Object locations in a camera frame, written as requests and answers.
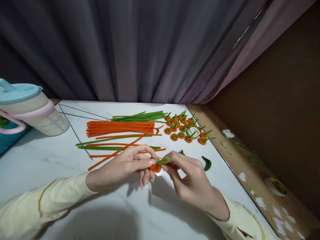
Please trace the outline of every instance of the pink handle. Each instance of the pink handle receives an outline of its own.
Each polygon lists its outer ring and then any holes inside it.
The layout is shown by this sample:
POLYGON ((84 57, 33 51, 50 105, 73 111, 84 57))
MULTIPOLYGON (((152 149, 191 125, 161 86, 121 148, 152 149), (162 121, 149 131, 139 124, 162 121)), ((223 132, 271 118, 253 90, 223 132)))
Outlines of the pink handle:
POLYGON ((6 112, 2 111, 1 109, 0 109, 0 115, 19 125, 18 127, 13 128, 13 129, 3 129, 0 127, 0 133, 2 133, 2 134, 15 134, 15 133, 22 132, 26 128, 26 125, 23 122, 15 119, 15 118, 10 117, 6 112))

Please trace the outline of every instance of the blue lid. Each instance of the blue lid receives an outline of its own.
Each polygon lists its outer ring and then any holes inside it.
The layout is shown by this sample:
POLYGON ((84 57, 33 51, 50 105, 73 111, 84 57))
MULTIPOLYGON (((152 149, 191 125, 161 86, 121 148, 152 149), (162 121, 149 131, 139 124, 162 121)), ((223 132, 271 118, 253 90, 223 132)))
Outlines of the blue lid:
POLYGON ((0 78, 0 86, 0 105, 25 102, 38 96, 43 89, 30 83, 10 84, 3 78, 0 78))

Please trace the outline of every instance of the white marble table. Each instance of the white marble table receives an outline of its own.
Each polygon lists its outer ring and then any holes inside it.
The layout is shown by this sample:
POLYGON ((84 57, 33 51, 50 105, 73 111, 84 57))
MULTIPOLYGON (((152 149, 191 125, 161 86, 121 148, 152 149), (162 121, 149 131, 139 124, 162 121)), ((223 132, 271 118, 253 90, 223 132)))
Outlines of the white marble table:
MULTIPOLYGON (((90 119, 105 120, 112 115, 131 115, 142 111, 181 113, 185 105, 61 101, 56 109, 64 112, 71 126, 65 133, 46 137, 35 129, 25 134, 0 158, 0 203, 46 184, 58 177, 69 177, 87 169, 101 158, 90 159, 76 143, 94 138, 86 137, 86 123, 90 119)), ((116 142, 130 143, 135 138, 116 142)), ((255 213, 262 224, 271 229, 263 215, 229 169, 213 144, 191 144, 183 140, 173 142, 168 135, 142 138, 137 144, 167 148, 158 155, 184 150, 187 156, 212 161, 207 171, 211 184, 231 199, 255 213)), ((90 154, 109 154, 110 151, 88 151, 90 154)), ((166 173, 143 190, 138 186, 137 174, 129 177, 113 191, 99 194, 76 205, 65 217, 51 224, 41 239, 224 239, 221 230, 201 211, 182 203, 166 173)))

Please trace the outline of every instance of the hand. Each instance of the hand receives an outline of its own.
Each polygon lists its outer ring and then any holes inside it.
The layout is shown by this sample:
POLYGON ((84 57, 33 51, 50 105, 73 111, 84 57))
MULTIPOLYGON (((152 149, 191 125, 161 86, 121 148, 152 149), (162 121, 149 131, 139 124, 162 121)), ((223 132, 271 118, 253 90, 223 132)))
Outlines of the hand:
POLYGON ((229 219, 229 209, 222 194, 210 184, 202 163, 198 159, 174 151, 164 157, 169 157, 170 163, 161 167, 169 174, 174 189, 182 201, 218 220, 227 221, 229 219), (183 179, 179 176, 179 169, 186 174, 183 179))
POLYGON ((140 173, 140 187, 145 186, 149 177, 154 180, 154 172, 149 170, 154 159, 140 152, 147 151, 157 159, 156 153, 148 145, 128 147, 121 154, 103 165, 101 168, 89 172, 86 178, 87 187, 93 192, 100 192, 113 187, 116 183, 124 180, 133 172, 140 173))

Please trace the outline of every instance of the curtain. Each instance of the curtain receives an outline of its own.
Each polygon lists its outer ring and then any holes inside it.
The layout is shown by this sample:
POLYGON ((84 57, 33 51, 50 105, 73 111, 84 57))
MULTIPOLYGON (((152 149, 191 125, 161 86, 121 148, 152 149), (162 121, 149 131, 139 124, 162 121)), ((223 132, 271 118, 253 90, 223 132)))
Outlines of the curtain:
POLYGON ((285 30, 287 30, 316 0, 277 0, 272 1, 265 9, 263 17, 251 28, 246 40, 237 50, 232 51, 234 56, 228 57, 232 62, 229 68, 222 66, 214 74, 216 86, 206 97, 193 100, 193 103, 204 104, 212 100, 226 85, 234 80, 246 69, 260 54, 262 54, 285 30))
POLYGON ((3 0, 1 77, 60 99, 203 100, 266 2, 3 0))

